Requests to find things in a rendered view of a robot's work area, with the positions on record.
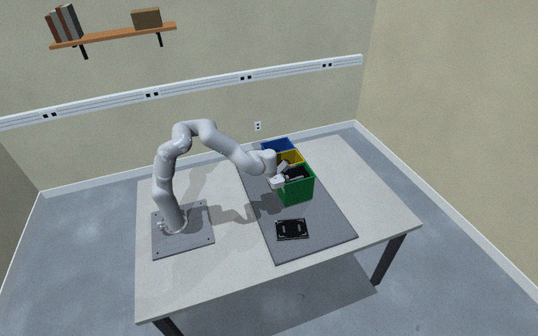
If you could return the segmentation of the green returns bin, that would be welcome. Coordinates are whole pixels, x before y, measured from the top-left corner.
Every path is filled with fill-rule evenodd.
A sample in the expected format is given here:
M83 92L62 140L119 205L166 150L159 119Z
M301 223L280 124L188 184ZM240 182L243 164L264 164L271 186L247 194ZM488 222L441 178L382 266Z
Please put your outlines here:
M311 170L307 162L296 164L296 167L299 166L304 166L310 177L290 183L287 183L285 179L285 186L277 189L277 193L285 207L312 199L315 177L317 176Z

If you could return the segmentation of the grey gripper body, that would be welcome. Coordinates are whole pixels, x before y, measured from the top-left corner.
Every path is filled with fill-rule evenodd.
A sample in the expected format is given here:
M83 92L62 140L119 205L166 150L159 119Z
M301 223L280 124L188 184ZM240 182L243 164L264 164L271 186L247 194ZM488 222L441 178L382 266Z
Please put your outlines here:
M272 189L278 189L285 186L285 179L282 173L276 174L274 177L266 177L266 178Z

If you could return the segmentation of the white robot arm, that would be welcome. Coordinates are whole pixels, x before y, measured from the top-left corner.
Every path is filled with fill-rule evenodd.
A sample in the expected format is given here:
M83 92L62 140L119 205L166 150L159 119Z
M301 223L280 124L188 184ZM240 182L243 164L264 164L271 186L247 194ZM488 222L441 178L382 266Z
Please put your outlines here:
M277 154L273 149L245 153L236 140L218 131L213 120L176 123L172 127L172 140L160 145L154 157L151 184L151 196L164 219L157 225L172 235L183 232L188 225L188 219L182 215L172 189L175 164L178 156L191 149L192 137L196 136L199 136L203 145L225 155L239 169L252 176L263 174L265 177L274 177L290 168L285 160L281 160L277 167Z

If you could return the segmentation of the yellow recycle bin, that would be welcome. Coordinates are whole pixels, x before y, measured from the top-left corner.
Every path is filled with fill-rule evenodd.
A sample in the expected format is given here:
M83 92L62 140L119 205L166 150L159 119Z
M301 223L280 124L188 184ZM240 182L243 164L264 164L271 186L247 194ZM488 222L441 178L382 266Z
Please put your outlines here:
M281 160L285 160L289 165L305 162L296 148L277 153L277 166L279 166Z

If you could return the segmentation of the blue bin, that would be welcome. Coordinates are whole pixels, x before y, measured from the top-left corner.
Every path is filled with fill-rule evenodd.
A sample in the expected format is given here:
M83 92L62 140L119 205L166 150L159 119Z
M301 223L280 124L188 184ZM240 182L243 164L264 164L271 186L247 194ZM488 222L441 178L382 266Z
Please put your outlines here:
M261 143L261 150L273 149L276 153L295 149L288 137Z

